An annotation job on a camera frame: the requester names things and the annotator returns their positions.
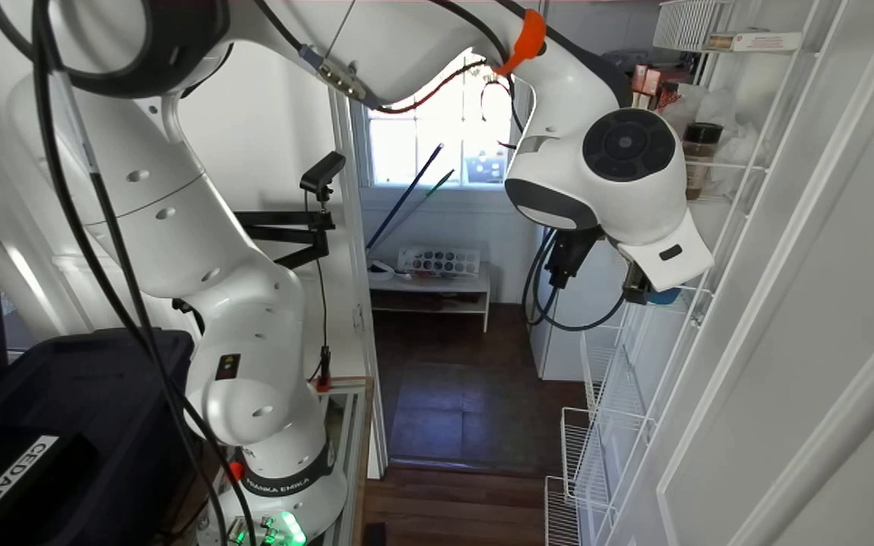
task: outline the white wire basket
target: white wire basket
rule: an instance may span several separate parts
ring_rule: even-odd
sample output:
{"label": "white wire basket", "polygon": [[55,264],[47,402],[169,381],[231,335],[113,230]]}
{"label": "white wire basket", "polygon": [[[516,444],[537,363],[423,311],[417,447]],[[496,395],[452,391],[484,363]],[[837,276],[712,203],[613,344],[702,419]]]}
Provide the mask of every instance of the white wire basket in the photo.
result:
{"label": "white wire basket", "polygon": [[406,247],[399,249],[396,270],[432,276],[478,276],[478,253]]}
{"label": "white wire basket", "polygon": [[576,509],[578,546],[608,546],[648,435],[648,419],[638,413],[561,406],[561,485]]}

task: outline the black case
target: black case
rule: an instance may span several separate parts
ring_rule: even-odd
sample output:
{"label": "black case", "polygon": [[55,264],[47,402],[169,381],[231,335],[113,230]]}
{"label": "black case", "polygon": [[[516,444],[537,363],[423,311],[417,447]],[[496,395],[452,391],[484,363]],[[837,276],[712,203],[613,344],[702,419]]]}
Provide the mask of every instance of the black case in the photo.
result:
{"label": "black case", "polygon": [[[190,335],[155,335],[169,381],[183,389]],[[125,329],[62,335],[22,356],[0,378],[0,447],[6,435],[65,435],[89,449],[67,459],[76,465],[51,467],[37,492],[24,492],[27,499],[8,499],[34,505],[37,518],[0,514],[0,543],[150,543],[188,469],[158,371]]]}

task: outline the wooden floor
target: wooden floor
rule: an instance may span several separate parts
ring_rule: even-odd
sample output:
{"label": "wooden floor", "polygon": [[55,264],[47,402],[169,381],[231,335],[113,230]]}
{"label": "wooden floor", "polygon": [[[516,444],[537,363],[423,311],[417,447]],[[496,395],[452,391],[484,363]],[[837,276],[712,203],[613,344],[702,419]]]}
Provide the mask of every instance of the wooden floor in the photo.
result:
{"label": "wooden floor", "polygon": [[523,307],[492,307],[492,329],[461,314],[377,314],[389,456],[396,465],[561,472],[561,406],[578,381],[533,372]]}
{"label": "wooden floor", "polygon": [[544,480],[392,467],[366,483],[364,523],[385,546],[539,546]]}

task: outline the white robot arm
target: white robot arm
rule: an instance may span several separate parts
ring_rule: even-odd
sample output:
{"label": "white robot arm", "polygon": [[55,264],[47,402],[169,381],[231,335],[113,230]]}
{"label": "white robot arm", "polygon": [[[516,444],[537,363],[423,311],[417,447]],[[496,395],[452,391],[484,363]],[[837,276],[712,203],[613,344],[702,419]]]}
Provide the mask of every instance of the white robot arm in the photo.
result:
{"label": "white robot arm", "polygon": [[[30,54],[27,35],[12,31],[24,26],[16,21],[27,5],[8,5],[0,26]],[[90,184],[89,138],[143,290],[183,296],[202,314],[186,391],[214,438],[241,447],[254,518],[293,511],[305,536],[322,533],[346,495],[340,469],[324,465],[319,402],[302,381],[299,282],[241,230],[186,149],[175,104],[221,63],[226,41],[251,39],[381,107],[420,92],[463,49],[498,56],[496,41],[511,44],[526,31],[523,8],[496,0],[55,0],[51,26],[76,88],[55,79],[55,97],[67,97],[58,100],[67,177]],[[549,228],[605,228],[652,289],[703,274],[709,253],[685,211],[670,127],[623,109],[615,92],[556,39],[520,63],[516,79],[537,100],[507,173],[511,199]],[[164,104],[151,115],[134,104],[139,97]],[[8,115],[42,157],[34,100],[34,86],[19,86]],[[82,220],[113,249],[100,210],[86,205]],[[233,495],[221,499],[225,514],[238,514]]]}

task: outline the orange tag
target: orange tag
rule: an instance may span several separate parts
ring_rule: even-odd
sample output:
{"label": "orange tag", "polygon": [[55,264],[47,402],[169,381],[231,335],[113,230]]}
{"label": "orange tag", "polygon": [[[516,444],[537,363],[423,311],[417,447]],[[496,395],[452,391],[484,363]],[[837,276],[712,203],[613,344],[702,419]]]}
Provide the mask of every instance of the orange tag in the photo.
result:
{"label": "orange tag", "polygon": [[496,68],[496,73],[511,77],[520,63],[526,63],[528,56],[537,56],[545,44],[545,32],[549,32],[545,18],[533,8],[526,8],[523,32],[516,44],[511,49],[511,56],[501,68]]}

